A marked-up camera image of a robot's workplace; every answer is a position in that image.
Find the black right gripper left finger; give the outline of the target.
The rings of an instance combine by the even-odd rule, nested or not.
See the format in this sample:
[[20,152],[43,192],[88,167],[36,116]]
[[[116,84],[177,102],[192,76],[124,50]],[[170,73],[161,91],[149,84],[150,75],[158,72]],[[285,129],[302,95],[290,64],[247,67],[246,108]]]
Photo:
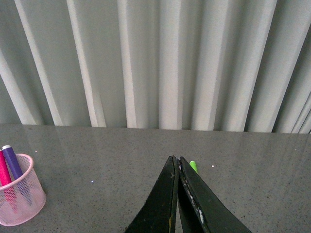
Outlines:
[[176,224],[179,165],[168,157],[146,202],[126,228],[127,233],[173,233]]

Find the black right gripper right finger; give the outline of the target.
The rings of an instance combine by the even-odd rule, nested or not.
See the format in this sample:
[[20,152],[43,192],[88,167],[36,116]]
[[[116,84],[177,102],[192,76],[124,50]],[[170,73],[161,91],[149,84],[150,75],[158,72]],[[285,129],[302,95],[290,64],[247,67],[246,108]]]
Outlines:
[[178,205],[184,233],[249,233],[184,157],[179,168]]

